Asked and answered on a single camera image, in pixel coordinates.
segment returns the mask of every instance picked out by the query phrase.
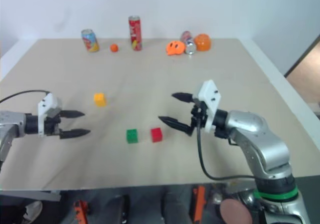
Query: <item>person's leg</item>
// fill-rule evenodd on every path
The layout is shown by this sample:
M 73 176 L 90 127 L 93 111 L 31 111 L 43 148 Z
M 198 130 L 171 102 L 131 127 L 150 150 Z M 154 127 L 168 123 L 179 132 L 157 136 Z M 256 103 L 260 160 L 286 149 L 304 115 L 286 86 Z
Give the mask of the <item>person's leg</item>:
M 161 214 L 165 224 L 192 224 L 188 211 L 172 193 L 162 197 Z

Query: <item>beige tabletop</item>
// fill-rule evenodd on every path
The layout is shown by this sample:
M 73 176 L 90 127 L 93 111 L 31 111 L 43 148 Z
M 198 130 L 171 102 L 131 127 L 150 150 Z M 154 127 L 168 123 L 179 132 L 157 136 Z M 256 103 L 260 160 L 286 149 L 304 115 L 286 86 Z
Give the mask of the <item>beige tabletop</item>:
M 85 112 L 61 127 L 91 129 L 75 139 L 15 139 L 0 173 L 3 190 L 48 190 L 209 182 L 192 137 L 163 124 L 158 115 L 190 123 L 191 104 L 171 97 L 194 92 L 213 79 L 222 95 L 220 108 L 256 112 L 288 145 L 296 177 L 320 174 L 320 152 L 295 115 L 236 39 L 218 39 L 208 52 L 167 56 L 169 40 L 145 40 L 131 50 L 127 40 L 100 41 L 87 53 L 80 39 L 39 40 L 0 83 L 1 97 L 26 89 L 46 89 L 64 109 Z M 119 52 L 108 49 L 112 42 Z M 107 107 L 93 102 L 103 92 Z M 37 112 L 42 94 L 15 97 L 1 110 Z M 150 129 L 161 127 L 163 141 L 152 143 Z M 128 144 L 126 130 L 137 129 L 139 143 Z M 239 147 L 202 135 L 203 157 L 214 176 L 249 174 Z

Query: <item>silver can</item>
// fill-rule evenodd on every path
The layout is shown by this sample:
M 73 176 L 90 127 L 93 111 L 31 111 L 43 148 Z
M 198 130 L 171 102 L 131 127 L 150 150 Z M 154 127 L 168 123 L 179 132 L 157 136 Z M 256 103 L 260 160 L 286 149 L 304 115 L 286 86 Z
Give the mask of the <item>silver can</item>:
M 182 33 L 180 40 L 185 44 L 186 49 L 184 52 L 186 54 L 194 54 L 196 51 L 196 44 L 194 42 L 194 38 L 189 31 L 185 31 Z

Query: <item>white wall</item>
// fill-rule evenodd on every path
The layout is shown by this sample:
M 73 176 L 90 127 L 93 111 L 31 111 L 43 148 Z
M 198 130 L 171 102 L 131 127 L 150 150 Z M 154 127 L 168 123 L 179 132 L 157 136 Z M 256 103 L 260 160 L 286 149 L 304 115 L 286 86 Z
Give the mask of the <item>white wall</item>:
M 282 72 L 304 52 L 320 27 L 318 0 L 0 1 L 5 17 L 2 32 L 18 38 L 79 37 L 88 27 L 99 37 L 128 37 L 127 17 L 138 14 L 144 38 L 179 37 L 186 29 L 213 38 L 254 37 Z M 310 25 L 304 33 L 302 20 Z

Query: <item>red soda can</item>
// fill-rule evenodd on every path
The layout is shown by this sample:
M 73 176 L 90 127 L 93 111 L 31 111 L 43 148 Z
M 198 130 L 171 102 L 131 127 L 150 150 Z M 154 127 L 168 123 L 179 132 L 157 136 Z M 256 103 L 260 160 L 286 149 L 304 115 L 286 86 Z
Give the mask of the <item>red soda can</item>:
M 132 49 L 135 51 L 139 51 L 142 49 L 141 25 L 139 16 L 129 16 L 129 28 Z

